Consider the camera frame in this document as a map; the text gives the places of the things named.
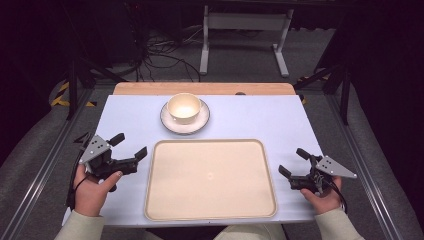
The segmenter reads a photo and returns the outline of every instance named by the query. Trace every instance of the forearm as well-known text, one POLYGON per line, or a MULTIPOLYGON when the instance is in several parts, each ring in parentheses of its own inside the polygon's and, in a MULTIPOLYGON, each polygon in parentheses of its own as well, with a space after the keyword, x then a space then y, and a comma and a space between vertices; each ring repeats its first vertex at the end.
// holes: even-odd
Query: forearm
POLYGON ((344 211, 334 209, 315 216, 323 240, 359 240, 363 239, 356 231, 344 211))
POLYGON ((98 240, 102 235, 103 226, 103 217, 87 217, 72 211, 55 239, 98 240))

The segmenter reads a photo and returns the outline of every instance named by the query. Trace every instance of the saucer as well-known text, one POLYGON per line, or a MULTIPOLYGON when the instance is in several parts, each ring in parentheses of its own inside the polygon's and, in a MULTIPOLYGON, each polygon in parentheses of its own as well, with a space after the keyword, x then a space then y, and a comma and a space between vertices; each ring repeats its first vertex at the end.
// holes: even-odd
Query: saucer
POLYGON ((178 124, 175 122, 174 118, 169 114, 168 109, 166 109, 166 104, 162 107, 162 111, 160 112, 160 119, 162 124, 168 128, 170 131, 180 134, 180 135, 189 135, 197 132, 202 127, 206 125, 209 120, 210 112, 208 105, 200 100, 202 103, 202 107, 200 108, 199 115, 197 115, 196 120, 190 124, 178 124))

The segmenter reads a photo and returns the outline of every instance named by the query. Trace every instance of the person's right hand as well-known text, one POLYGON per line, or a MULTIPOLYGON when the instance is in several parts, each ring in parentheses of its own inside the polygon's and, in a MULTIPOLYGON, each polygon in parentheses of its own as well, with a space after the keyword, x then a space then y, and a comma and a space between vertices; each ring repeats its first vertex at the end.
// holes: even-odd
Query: person's right hand
MULTIPOLYGON (((342 178, 333 177, 333 181, 336 186, 341 190, 342 187, 342 178)), ((332 189, 328 188, 320 196, 315 195, 308 189, 301 189, 300 192, 303 194, 306 200, 308 200, 312 206, 314 206, 317 214, 323 214, 329 212, 333 209, 337 209, 341 205, 339 195, 332 189)))
POLYGON ((86 173, 85 166, 80 164, 74 180, 74 188, 82 181, 75 192, 75 211, 87 217, 98 217, 106 201, 107 193, 121 176, 122 172, 118 171, 99 183, 99 179, 86 173))

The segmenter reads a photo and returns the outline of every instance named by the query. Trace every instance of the tray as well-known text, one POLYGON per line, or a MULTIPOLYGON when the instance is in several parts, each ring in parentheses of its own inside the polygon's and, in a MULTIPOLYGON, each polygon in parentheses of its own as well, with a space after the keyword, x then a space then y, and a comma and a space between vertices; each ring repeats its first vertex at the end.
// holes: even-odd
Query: tray
POLYGON ((145 205, 152 221, 262 218, 277 210, 258 140, 164 140, 152 158, 145 205))

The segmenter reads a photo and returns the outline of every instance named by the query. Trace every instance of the person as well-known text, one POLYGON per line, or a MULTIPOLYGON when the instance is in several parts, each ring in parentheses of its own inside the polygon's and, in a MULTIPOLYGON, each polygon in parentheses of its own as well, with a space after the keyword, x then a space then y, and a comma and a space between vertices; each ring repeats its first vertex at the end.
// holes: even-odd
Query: person
MULTIPOLYGON (((100 216, 100 210, 106 201, 109 190, 121 177, 122 172, 116 172, 102 183, 99 183, 97 178, 86 173, 84 165, 79 165, 74 180, 76 188, 75 209, 55 239, 100 239, 104 226, 104 218, 100 216)), ((333 181, 341 189, 341 178, 334 177, 333 181)), ((341 209, 340 198, 332 189, 327 189, 320 196, 316 196, 308 189, 302 189, 300 192, 315 208, 317 213, 315 219, 322 239, 363 239, 341 209)), ((161 238, 148 231, 142 231, 140 239, 161 240, 161 238)), ((230 239, 285 240, 286 237, 280 224, 228 226, 215 237, 215 240, 230 239)))

